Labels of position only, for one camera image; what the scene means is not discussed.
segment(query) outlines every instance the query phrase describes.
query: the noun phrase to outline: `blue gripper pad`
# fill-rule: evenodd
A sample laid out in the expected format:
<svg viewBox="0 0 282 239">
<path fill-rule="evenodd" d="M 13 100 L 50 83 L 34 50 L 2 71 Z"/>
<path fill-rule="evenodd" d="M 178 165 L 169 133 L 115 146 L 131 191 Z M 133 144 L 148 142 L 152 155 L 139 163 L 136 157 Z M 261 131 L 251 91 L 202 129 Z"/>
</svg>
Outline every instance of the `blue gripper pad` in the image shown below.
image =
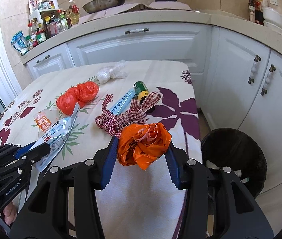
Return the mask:
<svg viewBox="0 0 282 239">
<path fill-rule="evenodd" d="M 103 190 L 110 182 L 115 160 L 117 158 L 118 138 L 112 137 L 109 145 L 105 149 L 98 150 L 94 156 L 97 163 L 98 174 L 94 175 L 93 182 L 96 189 Z"/>
<path fill-rule="evenodd" d="M 179 189 L 188 189 L 191 185 L 191 174 L 186 170 L 186 161 L 189 159 L 183 149 L 174 147 L 173 143 L 164 154 L 169 168 L 172 183 Z"/>
<path fill-rule="evenodd" d="M 32 142 L 32 143 L 30 143 L 30 144 L 28 144 L 28 145 L 26 145 L 26 146 L 20 148 L 20 149 L 17 151 L 17 153 L 16 153 L 16 155 L 15 155 L 15 158 L 16 158 L 16 159 L 19 159 L 21 156 L 23 156 L 24 154 L 26 154 L 26 153 L 30 150 L 30 148 L 34 145 L 35 142 L 36 142 L 36 141 L 34 141 L 34 142 Z"/>
</svg>

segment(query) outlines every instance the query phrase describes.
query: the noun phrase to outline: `trash can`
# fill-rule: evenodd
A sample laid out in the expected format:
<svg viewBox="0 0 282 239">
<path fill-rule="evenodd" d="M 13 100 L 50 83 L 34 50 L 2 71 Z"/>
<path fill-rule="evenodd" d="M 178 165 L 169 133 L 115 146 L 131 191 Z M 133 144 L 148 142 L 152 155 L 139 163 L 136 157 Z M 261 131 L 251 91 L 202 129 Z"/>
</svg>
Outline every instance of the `trash can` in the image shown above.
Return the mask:
<svg viewBox="0 0 282 239">
<path fill-rule="evenodd" d="M 218 128 L 202 140 L 203 164 L 206 161 L 217 167 L 228 166 L 242 170 L 241 180 L 249 178 L 245 186 L 256 198 L 264 188 L 266 159 L 258 144 L 247 134 L 232 128 Z"/>
</svg>

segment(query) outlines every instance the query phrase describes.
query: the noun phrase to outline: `table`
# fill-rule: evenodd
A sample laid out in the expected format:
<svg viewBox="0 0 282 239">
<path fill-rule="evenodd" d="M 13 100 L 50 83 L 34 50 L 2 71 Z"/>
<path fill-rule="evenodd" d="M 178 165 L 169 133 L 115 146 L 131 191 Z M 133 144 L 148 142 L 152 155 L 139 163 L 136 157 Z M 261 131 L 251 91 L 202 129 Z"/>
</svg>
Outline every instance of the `table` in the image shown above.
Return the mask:
<svg viewBox="0 0 282 239">
<path fill-rule="evenodd" d="M 0 117 L 0 145 L 27 145 L 38 139 L 33 115 L 43 109 L 57 110 L 56 99 L 71 86 L 94 80 L 98 70 L 114 63 L 101 63 L 45 74 L 25 88 Z M 95 124 L 102 113 L 106 94 L 116 102 L 136 81 L 143 81 L 149 91 L 162 94 L 162 100 L 147 123 L 162 122 L 178 148 L 202 162 L 198 114 L 192 82 L 186 64 L 176 61 L 129 61 L 123 69 L 125 79 L 100 85 L 96 99 L 80 109 L 70 139 L 50 166 L 61 168 L 92 158 L 106 148 L 111 137 Z M 44 172 L 33 168 L 29 187 L 21 194 L 20 207 Z M 176 238 L 185 191 L 172 183 L 164 157 L 146 171 L 137 165 L 122 166 L 116 161 L 110 183 L 96 191 L 97 204 L 105 238 Z M 74 224 L 73 213 L 69 221 Z"/>
</svg>

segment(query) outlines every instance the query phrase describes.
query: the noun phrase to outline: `crumpled orange bag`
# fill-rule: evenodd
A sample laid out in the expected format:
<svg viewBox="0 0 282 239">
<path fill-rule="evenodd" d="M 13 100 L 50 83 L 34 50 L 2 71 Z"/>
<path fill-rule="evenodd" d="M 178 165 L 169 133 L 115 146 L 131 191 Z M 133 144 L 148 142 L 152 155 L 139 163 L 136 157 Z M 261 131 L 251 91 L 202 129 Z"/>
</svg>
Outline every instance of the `crumpled orange bag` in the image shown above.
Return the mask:
<svg viewBox="0 0 282 239">
<path fill-rule="evenodd" d="M 99 86 L 95 82 L 80 83 L 69 88 L 65 94 L 57 99 L 57 107 L 66 115 L 71 115 L 75 104 L 78 102 L 80 108 L 92 101 L 99 92 Z"/>
<path fill-rule="evenodd" d="M 125 166 L 137 164 L 146 170 L 167 151 L 171 138 L 162 123 L 126 126 L 119 139 L 118 161 Z"/>
</svg>

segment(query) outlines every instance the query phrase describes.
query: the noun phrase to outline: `red gingham ribbon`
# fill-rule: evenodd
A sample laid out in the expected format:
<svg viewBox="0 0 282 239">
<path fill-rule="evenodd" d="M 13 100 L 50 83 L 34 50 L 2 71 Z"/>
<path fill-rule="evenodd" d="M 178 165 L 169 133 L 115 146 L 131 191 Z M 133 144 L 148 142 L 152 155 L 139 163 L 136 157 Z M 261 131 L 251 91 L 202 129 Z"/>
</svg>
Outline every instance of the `red gingham ribbon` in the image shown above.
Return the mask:
<svg viewBox="0 0 282 239">
<path fill-rule="evenodd" d="M 96 117 L 96 124 L 110 136 L 120 138 L 123 128 L 129 124 L 143 125 L 148 120 L 146 111 L 155 106 L 161 99 L 161 95 L 157 92 L 150 93 L 142 105 L 138 100 L 132 99 L 131 106 L 120 115 L 113 115 L 106 107 L 112 101 L 113 95 L 107 94 L 102 103 L 102 114 Z"/>
</svg>

